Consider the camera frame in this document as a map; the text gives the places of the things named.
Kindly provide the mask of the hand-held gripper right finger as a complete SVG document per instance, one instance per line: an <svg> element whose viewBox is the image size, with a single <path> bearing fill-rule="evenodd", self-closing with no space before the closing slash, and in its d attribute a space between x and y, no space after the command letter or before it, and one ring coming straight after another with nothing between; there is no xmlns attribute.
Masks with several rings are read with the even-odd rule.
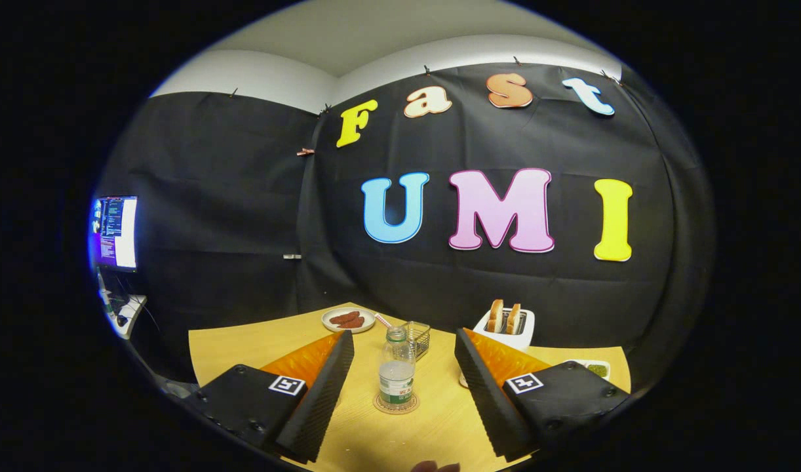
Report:
<svg viewBox="0 0 801 472"><path fill-rule="evenodd" d="M583 443L629 401L582 364L550 365L466 328L454 353L494 453L509 461Z"/></svg>

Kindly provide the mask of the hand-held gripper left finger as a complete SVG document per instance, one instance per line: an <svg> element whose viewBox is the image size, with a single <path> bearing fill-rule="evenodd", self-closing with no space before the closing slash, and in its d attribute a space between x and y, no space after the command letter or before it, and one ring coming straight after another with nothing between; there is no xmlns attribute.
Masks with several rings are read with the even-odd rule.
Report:
<svg viewBox="0 0 801 472"><path fill-rule="evenodd" d="M341 331L261 368L233 365L194 394L194 411L254 449L314 462L354 356Z"/></svg>

